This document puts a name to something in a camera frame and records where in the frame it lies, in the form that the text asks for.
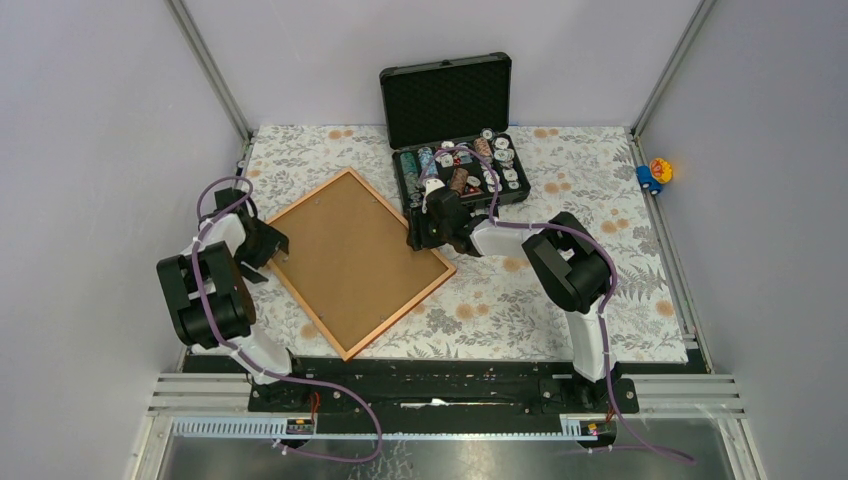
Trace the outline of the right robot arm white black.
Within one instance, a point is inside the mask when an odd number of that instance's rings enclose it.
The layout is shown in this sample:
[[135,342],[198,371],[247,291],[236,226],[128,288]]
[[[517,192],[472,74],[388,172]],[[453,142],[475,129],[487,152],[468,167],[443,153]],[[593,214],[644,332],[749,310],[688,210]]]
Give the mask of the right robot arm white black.
[[449,245],[462,255],[527,260],[548,299],[566,316],[576,374],[572,398],[589,412],[620,413],[616,361],[603,317],[618,274],[610,255],[574,215],[561,212],[547,222],[509,222],[494,208],[475,214],[455,191],[439,187],[406,216],[407,242],[415,250]]

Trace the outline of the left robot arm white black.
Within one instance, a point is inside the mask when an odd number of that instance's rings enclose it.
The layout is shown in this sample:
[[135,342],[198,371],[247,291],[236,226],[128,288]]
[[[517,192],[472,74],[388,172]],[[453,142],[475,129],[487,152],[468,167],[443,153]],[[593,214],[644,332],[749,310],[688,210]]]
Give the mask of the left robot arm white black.
[[273,344],[256,325],[248,284],[289,239],[259,219],[249,194],[237,188],[214,193],[216,209],[200,217],[198,234],[181,253],[160,260],[157,277],[178,339],[195,353],[223,353],[256,384],[272,386],[272,398],[288,411],[309,401],[310,385],[293,374],[292,354]]

